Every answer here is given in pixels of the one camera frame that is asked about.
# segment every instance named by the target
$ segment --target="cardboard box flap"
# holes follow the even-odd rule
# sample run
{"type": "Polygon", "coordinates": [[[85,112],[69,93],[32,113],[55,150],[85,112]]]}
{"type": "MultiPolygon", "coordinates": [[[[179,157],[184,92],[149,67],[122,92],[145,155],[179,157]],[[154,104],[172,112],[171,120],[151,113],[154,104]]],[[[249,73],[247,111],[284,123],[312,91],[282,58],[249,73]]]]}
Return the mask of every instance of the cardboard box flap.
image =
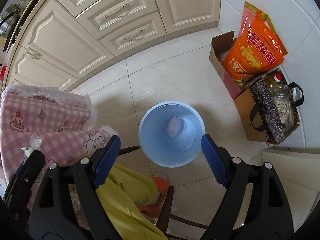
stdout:
{"type": "Polygon", "coordinates": [[[228,51],[231,48],[235,31],[224,33],[222,35],[213,37],[211,40],[211,46],[217,56],[228,51]]]}

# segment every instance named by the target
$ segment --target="cabinet handle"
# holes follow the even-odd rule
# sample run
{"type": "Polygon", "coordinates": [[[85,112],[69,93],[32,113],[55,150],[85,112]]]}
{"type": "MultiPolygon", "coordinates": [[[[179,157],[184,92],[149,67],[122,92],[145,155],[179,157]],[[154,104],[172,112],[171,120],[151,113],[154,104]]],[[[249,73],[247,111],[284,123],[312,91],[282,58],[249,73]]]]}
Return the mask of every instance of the cabinet handle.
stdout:
{"type": "Polygon", "coordinates": [[[39,57],[42,57],[42,54],[40,54],[40,53],[37,52],[36,50],[34,50],[34,49],[30,48],[30,47],[27,47],[27,49],[28,49],[31,53],[33,53],[34,55],[37,55],[37,56],[39,56],[39,57]]]}
{"type": "Polygon", "coordinates": [[[138,32],[135,33],[135,34],[131,34],[131,35],[129,35],[129,36],[126,36],[126,37],[124,38],[124,41],[126,41],[126,40],[128,40],[128,39],[132,39],[132,41],[140,40],[140,39],[143,38],[143,36],[142,36],[141,38],[138,38],[138,39],[134,39],[134,37],[138,36],[138,35],[139,35],[140,33],[142,33],[142,32],[144,32],[144,30],[140,30],[140,31],[138,31],[138,32]]]}
{"type": "Polygon", "coordinates": [[[112,12],[112,13],[108,13],[108,14],[106,14],[104,17],[105,17],[105,18],[107,18],[107,17],[109,17],[110,15],[113,15],[113,14],[115,14],[115,13],[117,13],[117,12],[121,11],[122,9],[124,9],[124,8],[126,8],[126,7],[128,7],[128,6],[129,6],[129,4],[128,4],[128,3],[126,3],[125,5],[123,5],[122,7],[120,7],[118,10],[115,10],[115,11],[114,11],[114,12],[112,12]]]}
{"type": "Polygon", "coordinates": [[[29,51],[26,51],[26,54],[31,57],[32,59],[40,60],[37,56],[31,54],[29,51]]]}

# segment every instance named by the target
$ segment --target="red bottle cap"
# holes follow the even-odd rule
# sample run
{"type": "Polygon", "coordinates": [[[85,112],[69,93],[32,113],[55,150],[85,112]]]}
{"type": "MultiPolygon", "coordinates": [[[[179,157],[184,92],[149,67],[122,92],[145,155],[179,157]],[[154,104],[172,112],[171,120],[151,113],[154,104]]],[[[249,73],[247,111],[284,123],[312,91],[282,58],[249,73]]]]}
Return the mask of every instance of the red bottle cap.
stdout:
{"type": "Polygon", "coordinates": [[[281,79],[282,79],[282,77],[280,76],[280,74],[275,74],[274,78],[275,78],[275,81],[278,82],[278,83],[279,83],[279,82],[281,81],[281,79]]]}

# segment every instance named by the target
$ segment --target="cartoon bear print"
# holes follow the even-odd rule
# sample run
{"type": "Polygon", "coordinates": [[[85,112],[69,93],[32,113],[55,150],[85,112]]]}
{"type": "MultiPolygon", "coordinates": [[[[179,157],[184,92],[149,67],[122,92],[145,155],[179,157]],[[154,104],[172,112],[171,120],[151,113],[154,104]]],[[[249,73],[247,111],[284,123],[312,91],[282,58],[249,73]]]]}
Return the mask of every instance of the cartoon bear print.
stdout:
{"type": "Polygon", "coordinates": [[[89,140],[84,141],[83,145],[87,149],[87,153],[93,153],[95,149],[98,149],[105,143],[105,137],[102,133],[97,131],[90,131],[89,140]]]}

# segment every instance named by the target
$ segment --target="orange slipper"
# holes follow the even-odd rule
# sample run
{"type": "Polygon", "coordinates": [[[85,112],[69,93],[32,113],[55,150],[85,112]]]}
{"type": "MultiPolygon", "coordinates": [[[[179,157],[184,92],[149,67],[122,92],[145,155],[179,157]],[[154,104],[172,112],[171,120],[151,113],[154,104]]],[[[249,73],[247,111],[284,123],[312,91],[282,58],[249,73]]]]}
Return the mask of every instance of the orange slipper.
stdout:
{"type": "Polygon", "coordinates": [[[157,189],[160,192],[158,200],[153,205],[147,205],[145,207],[138,207],[139,211],[148,215],[151,218],[158,218],[161,211],[161,205],[168,192],[170,183],[169,179],[165,180],[161,177],[153,177],[153,181],[157,185],[157,189]]]}

